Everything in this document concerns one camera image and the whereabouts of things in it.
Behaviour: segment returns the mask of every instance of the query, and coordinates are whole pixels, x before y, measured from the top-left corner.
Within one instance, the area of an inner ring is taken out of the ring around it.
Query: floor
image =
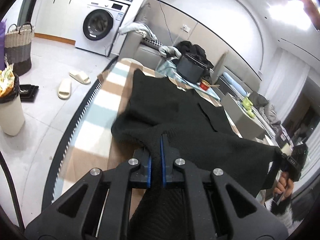
[[[25,226],[41,212],[42,195],[52,158],[60,139],[97,75],[110,62],[105,56],[76,49],[72,45],[35,38],[31,49],[32,68],[20,77],[20,84],[39,86],[34,103],[22,103],[25,124],[15,137],[0,129],[0,150],[10,169]],[[70,70],[83,70],[91,84],[72,79]],[[72,80],[69,100],[59,99],[63,78]],[[16,221],[13,204],[0,169],[0,204]]]

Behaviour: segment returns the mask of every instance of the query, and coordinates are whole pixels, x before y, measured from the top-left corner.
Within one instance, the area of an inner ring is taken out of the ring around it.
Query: washing machine door
[[[88,14],[83,23],[83,33],[91,41],[106,37],[113,27],[112,15],[103,9],[97,9]]]

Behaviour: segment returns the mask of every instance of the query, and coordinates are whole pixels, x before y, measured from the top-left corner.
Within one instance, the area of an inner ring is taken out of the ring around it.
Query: power cord
[[[172,45],[174,45],[173,39],[171,38],[171,33],[170,33],[170,30],[169,30],[169,27],[168,27],[168,25],[167,25],[167,20],[166,20],[166,18],[165,18],[164,11],[163,11],[163,9],[162,9],[162,7],[161,7],[161,1],[160,1],[160,0],[159,0],[159,4],[160,4],[161,11],[162,11],[162,13],[163,13],[163,16],[164,16],[165,25],[167,26],[167,29],[168,29],[168,31],[169,31],[170,40],[171,40],[171,42],[172,42]]]
[[[7,182],[8,182],[8,185],[9,185],[9,189],[10,189],[10,193],[11,193],[11,197],[12,197],[13,206],[14,206],[14,211],[15,211],[16,216],[17,216],[17,220],[18,220],[18,224],[19,224],[20,230],[21,230],[21,232],[23,234],[25,227],[24,227],[24,224],[23,224],[23,219],[22,219],[22,215],[21,215],[21,210],[20,210],[20,206],[19,206],[17,192],[16,192],[16,189],[14,187],[14,183],[13,183],[13,179],[11,177],[11,173],[9,171],[9,168],[7,166],[7,163],[5,162],[5,159],[4,159],[1,151],[0,151],[0,165],[2,167],[2,170],[4,171],[5,177],[7,179]]]

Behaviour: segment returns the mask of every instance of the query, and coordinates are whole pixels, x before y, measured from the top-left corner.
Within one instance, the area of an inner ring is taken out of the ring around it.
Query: blue pillow
[[[229,82],[233,87],[244,97],[247,96],[247,92],[242,88],[242,86],[237,83],[227,72],[223,72],[222,74],[224,78]]]

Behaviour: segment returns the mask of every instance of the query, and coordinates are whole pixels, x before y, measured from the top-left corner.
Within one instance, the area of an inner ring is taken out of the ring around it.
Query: basket handle
[[[8,32],[7,32],[7,33],[9,33],[9,30],[10,30],[11,26],[13,26],[13,25],[16,27],[16,31],[18,31],[17,25],[16,25],[16,24],[11,24],[11,25],[9,26],[9,28],[8,28]]]
[[[32,24],[31,24],[30,22],[26,22],[26,23],[24,23],[23,25],[21,25],[18,34],[20,34],[21,28],[22,28],[24,25],[30,25],[30,26],[31,26],[31,32],[32,32]]]

